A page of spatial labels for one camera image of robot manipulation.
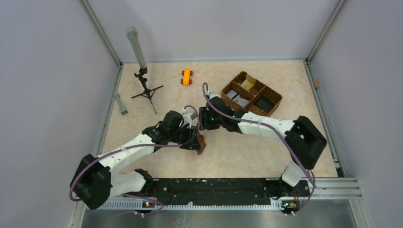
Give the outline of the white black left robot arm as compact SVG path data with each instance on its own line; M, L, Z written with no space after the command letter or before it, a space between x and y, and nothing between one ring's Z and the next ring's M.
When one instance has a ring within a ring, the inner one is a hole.
M110 197L124 193L149 195L153 187L146 171L137 169L126 174L120 171L161 148L180 148L202 154L206 143L199 125L192 124L194 119L199 119L196 110L169 111L158 124L145 128L114 151L98 156L86 155L71 181L70 199L81 200L89 209L97 209Z

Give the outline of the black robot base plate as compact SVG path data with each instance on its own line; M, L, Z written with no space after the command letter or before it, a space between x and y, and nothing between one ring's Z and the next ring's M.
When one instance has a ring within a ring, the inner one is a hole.
M130 195L155 197L163 205L246 206L269 205L281 197L307 197L308 182L291 187L280 179L267 178L161 178L148 180L139 192Z

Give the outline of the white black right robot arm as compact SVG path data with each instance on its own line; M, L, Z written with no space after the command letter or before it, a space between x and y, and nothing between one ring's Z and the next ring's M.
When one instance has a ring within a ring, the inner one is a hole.
M233 110L218 96L211 97L200 107L199 115L202 131L222 127L228 132L258 135L284 143L292 160L278 183L283 195L291 196L296 192L303 177L313 181L308 171L315 167L327 140L309 118L299 116L296 120L280 120L245 109Z

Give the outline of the brown leather card holder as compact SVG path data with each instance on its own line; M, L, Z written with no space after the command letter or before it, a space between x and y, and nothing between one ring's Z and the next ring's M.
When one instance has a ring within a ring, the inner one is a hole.
M197 155L201 155L203 153L204 149L206 148L205 137L201 133L198 133L197 140L200 145L200 149L196 150L196 152L197 152Z

